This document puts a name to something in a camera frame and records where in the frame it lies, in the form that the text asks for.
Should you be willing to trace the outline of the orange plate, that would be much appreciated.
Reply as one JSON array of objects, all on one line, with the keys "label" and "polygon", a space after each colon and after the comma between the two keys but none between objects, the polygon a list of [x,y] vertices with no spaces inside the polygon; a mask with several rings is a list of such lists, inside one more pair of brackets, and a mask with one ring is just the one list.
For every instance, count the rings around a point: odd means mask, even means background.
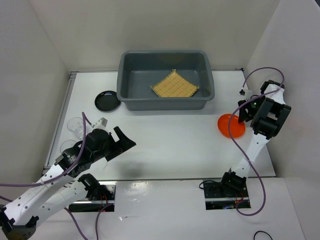
[{"label": "orange plate", "polygon": [[229,133],[229,127],[230,127],[231,135],[235,139],[238,139],[245,134],[246,126],[243,122],[239,123],[239,117],[237,115],[234,115],[231,119],[231,122],[229,123],[231,115],[232,115],[231,113],[226,113],[220,116],[217,121],[217,127],[220,133],[224,137],[229,139],[231,138]]}]

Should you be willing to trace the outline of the woven bamboo mat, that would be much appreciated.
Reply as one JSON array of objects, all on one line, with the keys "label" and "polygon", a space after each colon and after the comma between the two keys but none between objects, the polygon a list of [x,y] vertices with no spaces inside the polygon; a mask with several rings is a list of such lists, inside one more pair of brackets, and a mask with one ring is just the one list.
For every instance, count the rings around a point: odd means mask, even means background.
[{"label": "woven bamboo mat", "polygon": [[200,89],[183,78],[176,69],[150,88],[160,98],[189,98]]}]

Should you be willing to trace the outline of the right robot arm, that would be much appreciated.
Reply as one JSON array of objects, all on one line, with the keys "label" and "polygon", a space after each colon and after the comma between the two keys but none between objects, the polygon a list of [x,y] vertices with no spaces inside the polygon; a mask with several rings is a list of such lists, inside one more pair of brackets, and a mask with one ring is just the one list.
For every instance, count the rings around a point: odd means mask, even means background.
[{"label": "right robot arm", "polygon": [[262,97],[238,102],[238,123],[250,122],[253,133],[245,155],[222,177],[219,191],[223,196],[238,195],[244,189],[251,165],[287,120],[292,108],[284,101],[284,91],[284,85],[268,80],[260,88]]}]

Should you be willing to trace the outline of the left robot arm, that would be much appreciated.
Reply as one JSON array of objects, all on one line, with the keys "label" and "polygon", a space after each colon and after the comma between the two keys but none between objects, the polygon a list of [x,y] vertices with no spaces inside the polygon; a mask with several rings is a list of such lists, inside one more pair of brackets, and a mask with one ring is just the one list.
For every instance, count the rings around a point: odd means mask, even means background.
[{"label": "left robot arm", "polygon": [[0,227],[9,240],[28,240],[50,216],[78,200],[94,200],[107,194],[106,187],[90,173],[101,159],[110,161],[136,145],[119,127],[115,141],[105,129],[94,129],[82,141],[67,148],[55,164],[26,192],[0,207]]}]

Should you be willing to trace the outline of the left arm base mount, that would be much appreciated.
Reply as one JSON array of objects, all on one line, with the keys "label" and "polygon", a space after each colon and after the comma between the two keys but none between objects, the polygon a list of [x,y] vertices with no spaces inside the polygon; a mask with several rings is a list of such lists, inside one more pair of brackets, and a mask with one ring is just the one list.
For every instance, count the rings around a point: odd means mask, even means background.
[{"label": "left arm base mount", "polygon": [[98,213],[104,207],[103,212],[114,212],[115,196],[116,196],[116,181],[100,181],[105,190],[103,193],[98,193],[92,199],[81,199],[70,204],[67,209],[72,213]]}]

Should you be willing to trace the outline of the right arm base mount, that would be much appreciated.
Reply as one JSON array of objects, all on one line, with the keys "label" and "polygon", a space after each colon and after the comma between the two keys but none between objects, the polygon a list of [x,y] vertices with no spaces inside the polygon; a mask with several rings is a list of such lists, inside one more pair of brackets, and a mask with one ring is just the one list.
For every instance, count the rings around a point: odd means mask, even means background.
[{"label": "right arm base mount", "polygon": [[204,193],[205,209],[208,210],[233,210],[239,203],[239,209],[250,209],[251,203],[247,186],[237,191],[220,186],[220,182],[212,179],[203,180],[198,187]]}]

